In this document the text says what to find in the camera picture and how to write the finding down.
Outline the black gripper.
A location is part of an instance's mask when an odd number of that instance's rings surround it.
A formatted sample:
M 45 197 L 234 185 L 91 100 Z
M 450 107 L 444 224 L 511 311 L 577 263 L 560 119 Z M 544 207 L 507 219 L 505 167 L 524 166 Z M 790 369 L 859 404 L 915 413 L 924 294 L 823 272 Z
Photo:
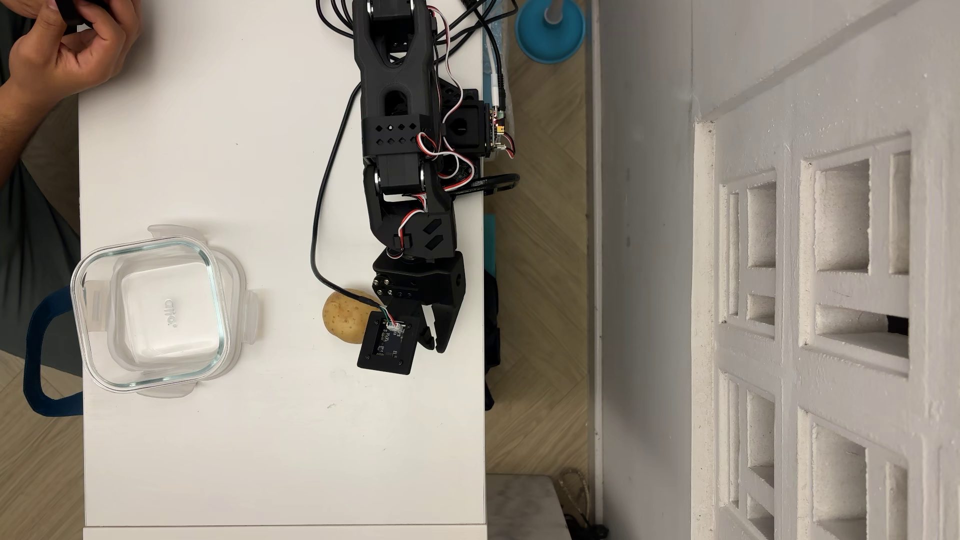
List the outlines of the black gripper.
M 394 300 L 417 301 L 408 308 L 408 323 L 416 342 L 426 350 L 444 353 L 466 294 L 466 272 L 461 251 L 434 260 L 390 258 L 382 252 L 372 264 L 373 291 L 384 305 Z M 431 307 L 436 342 L 422 305 Z

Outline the person's bare hand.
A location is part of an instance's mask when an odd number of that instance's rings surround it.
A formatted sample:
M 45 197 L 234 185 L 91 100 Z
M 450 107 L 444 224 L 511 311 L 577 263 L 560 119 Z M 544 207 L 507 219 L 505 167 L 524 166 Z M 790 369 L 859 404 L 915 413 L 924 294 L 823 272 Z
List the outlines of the person's bare hand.
M 7 82 L 37 104 L 52 105 L 114 78 L 141 35 L 140 1 L 73 1 L 91 27 L 66 33 L 56 1 L 29 1 L 35 19 L 13 44 Z

